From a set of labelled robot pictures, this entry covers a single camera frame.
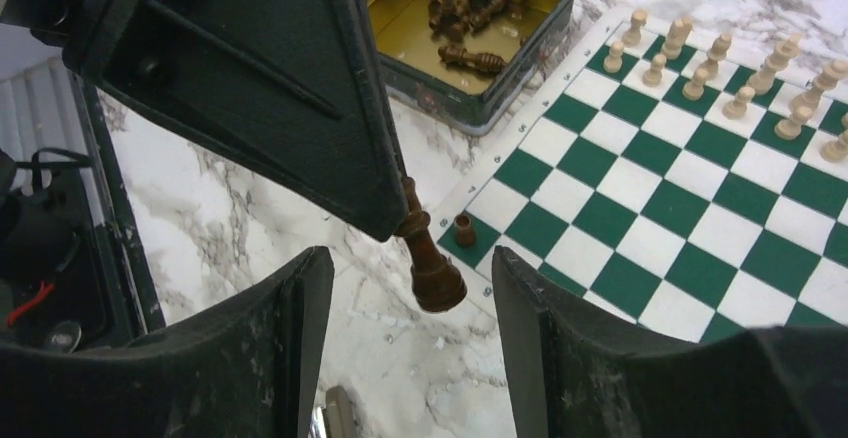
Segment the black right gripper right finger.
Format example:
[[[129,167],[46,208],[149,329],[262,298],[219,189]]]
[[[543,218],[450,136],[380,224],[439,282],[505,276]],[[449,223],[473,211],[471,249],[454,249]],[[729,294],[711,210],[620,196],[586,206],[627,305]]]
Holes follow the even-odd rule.
[[[843,437],[847,331],[754,328],[694,344],[629,323],[509,248],[492,284],[520,437]]]

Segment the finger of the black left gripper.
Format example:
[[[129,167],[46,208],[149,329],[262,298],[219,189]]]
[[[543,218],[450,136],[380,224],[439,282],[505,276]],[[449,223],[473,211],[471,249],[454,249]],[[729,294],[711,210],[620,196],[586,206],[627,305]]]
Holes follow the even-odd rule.
[[[376,240],[406,215],[365,0],[85,0],[68,67]]]

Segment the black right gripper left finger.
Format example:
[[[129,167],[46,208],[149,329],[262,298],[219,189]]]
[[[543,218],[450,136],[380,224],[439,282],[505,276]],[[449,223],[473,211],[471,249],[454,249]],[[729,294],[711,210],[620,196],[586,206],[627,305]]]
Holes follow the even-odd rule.
[[[248,289],[118,348],[1,348],[5,437],[304,437],[334,264],[308,248]]]

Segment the dark brown rook corner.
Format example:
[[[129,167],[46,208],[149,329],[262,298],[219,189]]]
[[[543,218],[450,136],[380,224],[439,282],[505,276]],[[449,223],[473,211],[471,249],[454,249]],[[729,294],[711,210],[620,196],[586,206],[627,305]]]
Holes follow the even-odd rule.
[[[466,213],[454,218],[454,240],[459,247],[469,248],[475,245],[477,234],[471,217]]]

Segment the gold tin with dark pieces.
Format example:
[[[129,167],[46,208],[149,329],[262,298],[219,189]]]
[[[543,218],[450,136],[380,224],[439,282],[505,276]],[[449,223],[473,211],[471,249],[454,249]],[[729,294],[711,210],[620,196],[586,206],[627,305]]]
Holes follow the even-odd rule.
[[[504,10],[462,45],[508,61],[496,74],[448,66],[437,50],[449,43],[428,26],[428,0],[367,0],[388,93],[404,104],[472,136],[494,127],[524,84],[564,40],[574,0],[525,0]]]

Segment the dark chess pieces in tin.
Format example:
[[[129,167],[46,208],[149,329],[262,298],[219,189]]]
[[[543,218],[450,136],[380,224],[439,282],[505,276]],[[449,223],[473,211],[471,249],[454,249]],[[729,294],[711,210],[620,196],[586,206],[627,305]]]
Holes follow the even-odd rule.
[[[502,72],[508,64],[505,58],[492,52],[472,52],[462,43],[466,35],[483,31],[504,10],[522,12],[524,4],[525,0],[428,0],[429,28],[449,41],[438,48],[439,58],[448,66],[482,74]]]

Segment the green white chess board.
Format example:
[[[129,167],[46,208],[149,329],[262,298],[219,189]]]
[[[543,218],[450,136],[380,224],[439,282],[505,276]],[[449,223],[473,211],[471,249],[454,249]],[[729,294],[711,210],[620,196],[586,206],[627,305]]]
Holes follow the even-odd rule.
[[[669,149],[621,153],[627,138],[583,128],[568,91],[603,15],[433,215],[446,256],[488,292],[505,246],[579,297],[692,342],[743,327],[847,321],[847,176],[804,163],[726,169]],[[454,240],[468,214],[474,246]]]

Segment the light wooden chess pieces row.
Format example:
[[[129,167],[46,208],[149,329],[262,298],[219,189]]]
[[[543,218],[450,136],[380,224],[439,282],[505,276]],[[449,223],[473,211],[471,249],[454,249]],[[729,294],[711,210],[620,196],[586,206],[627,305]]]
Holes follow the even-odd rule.
[[[639,42],[623,48],[620,67],[606,68],[611,48],[632,25],[625,18],[604,27],[606,41],[589,56],[584,70],[569,85],[569,93],[590,108],[592,120],[583,128],[586,136],[594,130],[612,130],[628,140],[618,146],[621,153],[669,149],[698,155],[735,171],[771,166],[791,172],[802,162],[833,176],[847,176],[846,162],[832,163],[820,155],[826,143],[847,129],[845,81],[825,91],[799,135],[786,140],[777,134],[776,127],[789,119],[793,99],[811,90],[811,80],[796,77],[793,69],[785,68],[768,91],[747,102],[743,115],[729,118],[725,106],[735,102],[739,90],[758,72],[762,54],[729,47],[725,58],[717,63],[716,75],[705,81],[701,95],[689,99],[684,90],[707,62],[714,39],[690,31],[678,55],[665,60],[659,82],[649,86],[643,77],[664,50],[673,25],[648,18]]]

